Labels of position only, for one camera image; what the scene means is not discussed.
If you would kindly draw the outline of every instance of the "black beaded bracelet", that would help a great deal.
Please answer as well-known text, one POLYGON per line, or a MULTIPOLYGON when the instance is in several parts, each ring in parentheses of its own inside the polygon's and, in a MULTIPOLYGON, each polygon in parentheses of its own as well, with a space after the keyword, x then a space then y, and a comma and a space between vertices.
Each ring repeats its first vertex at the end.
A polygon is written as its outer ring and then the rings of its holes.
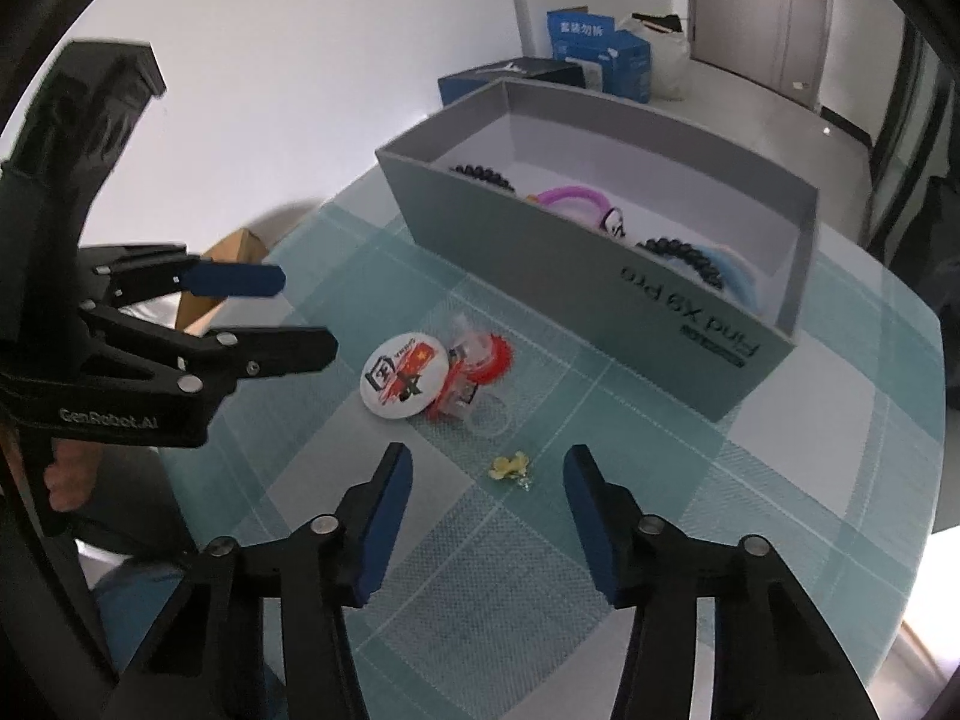
POLYGON ((473 165, 458 165, 457 167, 450 167, 450 170, 462 173, 462 175, 468 175, 470 178, 476 178, 479 181, 486 181, 488 184, 500 187, 500 189, 516 191, 510 181, 500 175, 500 173, 494 172, 490 167, 483 167, 482 165, 477 165, 476 167, 473 165))
POLYGON ((707 285, 710 285, 715 290, 723 290, 723 277, 720 275, 720 271, 718 271, 716 266, 710 261, 710 258, 699 250, 699 248, 685 244, 676 238, 673 240, 666 238, 656 240, 651 238, 646 244, 637 245, 644 247, 645 250, 659 257, 669 257, 680 260, 697 271, 697 274, 699 274, 707 285))

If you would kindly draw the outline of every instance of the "cardboard box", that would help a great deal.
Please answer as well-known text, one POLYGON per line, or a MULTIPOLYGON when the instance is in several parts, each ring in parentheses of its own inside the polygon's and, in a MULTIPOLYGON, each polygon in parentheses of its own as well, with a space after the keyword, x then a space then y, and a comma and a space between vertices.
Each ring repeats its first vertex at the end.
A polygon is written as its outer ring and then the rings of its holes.
POLYGON ((521 56, 439 79, 437 85, 440 87, 440 99, 444 105, 456 103, 463 95, 499 79, 531 79, 584 88, 584 71, 579 65, 555 59, 521 56))
POLYGON ((414 240, 632 367, 709 419, 784 360, 816 251, 817 190, 758 154, 630 100, 500 81, 381 148, 414 240), (502 172, 516 194, 452 172, 502 172), (581 184, 615 239, 525 199, 581 184), (721 245, 757 271, 758 310, 635 244, 721 245))
POLYGON ((650 101, 650 44, 611 16, 596 16, 584 8, 547 14, 553 58, 584 69, 587 89, 638 103, 650 101))
MULTIPOLYGON (((213 248, 210 248, 203 254, 211 260, 218 263, 248 263, 257 265, 263 261, 268 254, 267 247, 250 230, 242 228, 236 232, 230 233, 224 240, 218 242, 213 248)), ((193 335, 200 335, 203 330, 197 332, 198 327, 205 328, 204 319, 212 319, 207 314, 213 312, 217 306, 223 303, 222 298, 198 298, 193 293, 184 292, 181 295, 179 308, 176 309, 176 322, 174 327, 178 330, 192 332, 193 335)))

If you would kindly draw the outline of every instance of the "white plastic bag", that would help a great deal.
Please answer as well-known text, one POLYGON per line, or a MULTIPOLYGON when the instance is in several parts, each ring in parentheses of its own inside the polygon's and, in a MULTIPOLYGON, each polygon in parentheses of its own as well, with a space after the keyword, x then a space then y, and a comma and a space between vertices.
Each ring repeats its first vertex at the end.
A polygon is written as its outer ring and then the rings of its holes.
POLYGON ((659 32, 634 18, 621 20, 617 29, 632 32, 650 44, 650 94, 661 100, 683 100, 689 90, 690 42, 686 35, 659 32))

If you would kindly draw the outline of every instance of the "tablecloth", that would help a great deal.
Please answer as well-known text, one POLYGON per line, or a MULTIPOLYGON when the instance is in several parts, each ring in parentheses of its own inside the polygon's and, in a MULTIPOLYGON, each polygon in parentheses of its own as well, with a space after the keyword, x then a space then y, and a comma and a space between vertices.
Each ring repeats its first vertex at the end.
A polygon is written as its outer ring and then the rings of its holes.
MULTIPOLYGON (((388 576, 347 615, 373 720, 607 716, 630 618, 587 573, 560 475, 575 443, 690 536, 767 536, 861 678, 875 672, 932 522, 944 367, 936 317, 865 252, 821 227, 797 349, 719 423, 416 247, 379 170, 270 260, 286 271, 283 295, 236 300, 217 324, 326 325, 337 361, 243 383, 207 445, 163 459, 198 543, 232 533, 248 544, 332 511, 390 440, 410 447, 414 488, 388 576), (386 422, 359 400, 361 367, 381 341, 408 330, 447 338, 456 314, 514 348, 502 385, 514 421, 500 439, 425 418, 386 422), (517 450, 532 458, 530 490, 487 475, 517 450)), ((270 605, 268 661, 282 671, 278 624, 270 605)), ((699 637, 708 652, 707 607, 699 637)))

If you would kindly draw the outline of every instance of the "gray box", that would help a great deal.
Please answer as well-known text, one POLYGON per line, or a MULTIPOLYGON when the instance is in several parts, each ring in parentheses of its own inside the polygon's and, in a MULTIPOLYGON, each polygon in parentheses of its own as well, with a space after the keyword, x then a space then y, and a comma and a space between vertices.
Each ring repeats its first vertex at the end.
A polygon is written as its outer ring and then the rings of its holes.
POLYGON ((709 419, 784 360, 816 250, 817 190, 649 107, 504 80, 377 152, 414 240, 585 338, 709 419), (450 169, 483 165, 511 194, 450 169), (603 191, 622 242, 525 199, 603 191), (724 245, 757 274, 760 310, 688 278, 638 241, 724 245))

